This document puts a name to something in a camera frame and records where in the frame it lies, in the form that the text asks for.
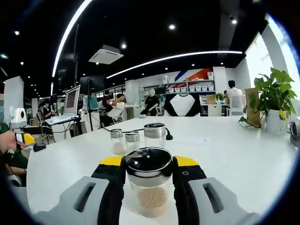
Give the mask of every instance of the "glass jar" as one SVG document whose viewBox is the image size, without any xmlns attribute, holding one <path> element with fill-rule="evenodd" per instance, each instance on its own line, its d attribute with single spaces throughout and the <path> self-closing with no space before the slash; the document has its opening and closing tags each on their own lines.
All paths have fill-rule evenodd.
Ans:
<svg viewBox="0 0 300 225">
<path fill-rule="evenodd" d="M 122 155 L 126 151 L 125 140 L 121 129 L 111 130 L 112 152 Z"/>
<path fill-rule="evenodd" d="M 125 141 L 126 141 L 126 154 L 137 150 L 140 148 L 140 136 L 139 132 L 137 131 L 131 131 L 130 133 L 125 134 Z"/>
<path fill-rule="evenodd" d="M 144 126 L 146 147 L 165 148 L 165 125 L 163 123 L 150 123 Z"/>
<path fill-rule="evenodd" d="M 136 210 L 149 218 L 163 215 L 171 196 L 170 152 L 162 148 L 141 148 L 125 160 Z"/>
</svg>

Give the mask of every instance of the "jar lid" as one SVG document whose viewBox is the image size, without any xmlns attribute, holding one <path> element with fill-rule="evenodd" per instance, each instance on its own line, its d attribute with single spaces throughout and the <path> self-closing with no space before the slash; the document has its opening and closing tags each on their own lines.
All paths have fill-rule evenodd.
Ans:
<svg viewBox="0 0 300 225">
<path fill-rule="evenodd" d="M 111 138 L 120 138 L 123 136 L 121 129 L 113 129 L 111 130 Z"/>
<path fill-rule="evenodd" d="M 144 126 L 145 137 L 160 138 L 165 136 L 165 125 L 163 123 L 150 123 Z"/>
<path fill-rule="evenodd" d="M 140 186 L 161 185 L 172 174 L 172 155 L 165 149 L 141 148 L 127 155 L 125 161 L 129 180 Z"/>
<path fill-rule="evenodd" d="M 130 133 L 125 133 L 125 140 L 127 142 L 137 142 L 140 140 L 139 132 L 131 131 Z"/>
</svg>

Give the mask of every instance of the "small plant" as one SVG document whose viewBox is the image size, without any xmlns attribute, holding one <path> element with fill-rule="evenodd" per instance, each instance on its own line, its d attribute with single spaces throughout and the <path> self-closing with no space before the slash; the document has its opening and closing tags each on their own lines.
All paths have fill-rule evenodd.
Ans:
<svg viewBox="0 0 300 225">
<path fill-rule="evenodd" d="M 216 100 L 217 100 L 217 101 L 218 101 L 218 100 L 224 101 L 224 99 L 225 99 L 225 96 L 224 96 L 223 93 L 218 93 L 218 94 L 216 94 Z"/>
<path fill-rule="evenodd" d="M 255 95 L 249 95 L 250 108 L 253 110 L 257 107 L 257 112 L 263 112 L 268 116 L 269 110 L 278 110 L 280 117 L 286 120 L 295 109 L 291 102 L 292 98 L 297 95 L 292 91 L 289 84 L 294 80 L 285 72 L 271 68 L 271 75 L 260 74 L 261 78 L 254 79 L 254 85 L 260 93 L 259 102 L 256 102 Z M 240 121 L 247 122 L 247 119 L 241 117 Z"/>
</svg>

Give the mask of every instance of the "human hand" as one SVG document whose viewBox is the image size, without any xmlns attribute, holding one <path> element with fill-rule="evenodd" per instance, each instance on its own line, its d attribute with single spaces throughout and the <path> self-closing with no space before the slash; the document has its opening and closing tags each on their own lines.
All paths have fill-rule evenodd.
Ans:
<svg viewBox="0 0 300 225">
<path fill-rule="evenodd" d="M 17 143 L 21 146 L 22 150 L 25 149 L 26 145 L 16 140 L 14 131 L 9 130 L 0 135 L 0 150 L 2 153 L 6 152 L 8 149 L 16 149 Z"/>
</svg>

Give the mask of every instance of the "black ceiling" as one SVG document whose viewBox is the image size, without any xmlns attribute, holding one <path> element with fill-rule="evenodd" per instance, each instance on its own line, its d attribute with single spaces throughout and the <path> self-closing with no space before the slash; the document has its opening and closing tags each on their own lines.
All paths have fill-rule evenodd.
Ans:
<svg viewBox="0 0 300 225">
<path fill-rule="evenodd" d="M 52 70 L 56 52 L 63 33 L 83 0 L 7 0 L 1 6 L 0 66 L 9 77 L 20 75 L 25 82 L 25 96 L 34 98 L 61 93 L 74 84 L 73 52 L 76 26 L 73 27 L 58 63 L 56 76 Z M 238 19 L 233 25 L 229 15 Z M 252 0 L 209 1 L 138 1 L 93 0 L 80 16 L 77 50 L 78 75 L 111 75 L 126 68 L 166 56 L 181 53 L 233 50 L 246 51 L 257 32 L 264 28 L 265 12 Z M 169 30 L 169 24 L 175 30 Z M 122 41 L 127 49 L 124 57 L 111 65 L 96 65 L 88 60 L 102 47 L 120 48 Z M 140 67 L 111 79 L 112 83 L 124 83 L 124 78 L 136 79 L 168 72 L 219 66 L 236 67 L 244 55 L 198 55 Z M 0 71 L 0 92 L 6 79 Z"/>
</svg>

